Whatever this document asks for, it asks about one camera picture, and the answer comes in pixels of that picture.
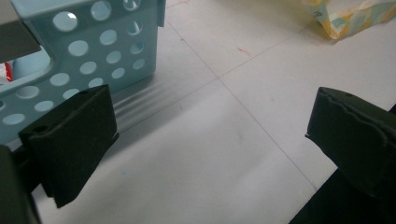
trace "plastic bag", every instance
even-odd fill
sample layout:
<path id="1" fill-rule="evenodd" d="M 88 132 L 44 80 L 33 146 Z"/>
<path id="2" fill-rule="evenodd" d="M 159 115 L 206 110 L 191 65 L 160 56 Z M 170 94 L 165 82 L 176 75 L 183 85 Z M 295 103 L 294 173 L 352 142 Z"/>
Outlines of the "plastic bag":
<path id="1" fill-rule="evenodd" d="M 396 15 L 396 0 L 369 0 L 332 14 L 328 12 L 330 0 L 302 0 L 302 3 L 332 39 L 354 35 Z"/>

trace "light blue plastic basket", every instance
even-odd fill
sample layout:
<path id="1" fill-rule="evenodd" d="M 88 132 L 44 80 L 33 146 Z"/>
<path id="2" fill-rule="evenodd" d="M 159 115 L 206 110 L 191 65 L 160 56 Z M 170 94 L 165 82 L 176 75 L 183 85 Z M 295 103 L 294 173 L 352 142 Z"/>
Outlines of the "light blue plastic basket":
<path id="1" fill-rule="evenodd" d="M 112 92 L 152 75 L 165 0 L 12 0 L 42 51 L 0 86 L 0 143 L 79 91 Z"/>

